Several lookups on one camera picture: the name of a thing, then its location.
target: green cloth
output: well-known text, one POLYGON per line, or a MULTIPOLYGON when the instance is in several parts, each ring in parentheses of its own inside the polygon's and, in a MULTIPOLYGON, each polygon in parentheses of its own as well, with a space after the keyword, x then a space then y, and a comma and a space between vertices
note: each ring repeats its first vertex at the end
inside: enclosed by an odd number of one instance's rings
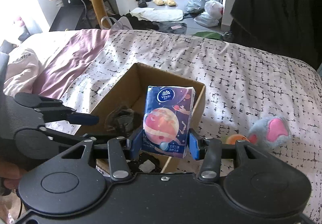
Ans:
POLYGON ((222 40, 221 34, 217 32, 211 32, 211 31, 197 32, 196 34, 193 34, 193 36, 200 37, 200 38, 222 40))

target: human hand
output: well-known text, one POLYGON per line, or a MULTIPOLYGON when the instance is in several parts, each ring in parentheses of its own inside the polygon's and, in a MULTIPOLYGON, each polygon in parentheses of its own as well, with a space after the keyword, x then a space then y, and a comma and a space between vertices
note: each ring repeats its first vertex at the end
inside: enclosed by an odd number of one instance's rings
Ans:
POLYGON ((0 177, 4 178, 4 186, 7 189, 17 189, 19 180, 25 173, 26 171, 17 165, 0 160, 0 177))

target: vinda logo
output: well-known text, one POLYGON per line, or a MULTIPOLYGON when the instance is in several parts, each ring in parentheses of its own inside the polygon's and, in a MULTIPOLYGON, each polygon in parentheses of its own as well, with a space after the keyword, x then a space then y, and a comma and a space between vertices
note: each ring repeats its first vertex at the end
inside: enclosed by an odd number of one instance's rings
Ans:
POLYGON ((174 99, 174 91, 172 89, 162 89, 158 95, 157 95, 157 100, 159 102, 166 102, 174 99))

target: finger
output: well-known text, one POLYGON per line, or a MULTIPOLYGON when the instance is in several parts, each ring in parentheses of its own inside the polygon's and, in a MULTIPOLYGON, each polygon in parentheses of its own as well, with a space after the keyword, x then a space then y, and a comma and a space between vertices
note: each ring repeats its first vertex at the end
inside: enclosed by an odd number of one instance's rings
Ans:
POLYGON ((19 179, 5 179, 3 184, 7 189, 13 190, 17 189, 19 185, 19 179))
POLYGON ((0 161, 0 177, 19 179, 21 172, 17 165, 6 161, 0 161))

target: pink planet illustration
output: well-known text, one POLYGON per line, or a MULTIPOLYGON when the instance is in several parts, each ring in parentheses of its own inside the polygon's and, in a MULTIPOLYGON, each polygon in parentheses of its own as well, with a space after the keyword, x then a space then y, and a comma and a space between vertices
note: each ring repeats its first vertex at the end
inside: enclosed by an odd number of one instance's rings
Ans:
POLYGON ((170 143, 173 140, 180 144, 176 138, 179 131, 179 121, 172 110, 157 108, 149 114, 145 114, 143 129, 147 138, 154 144, 170 143))

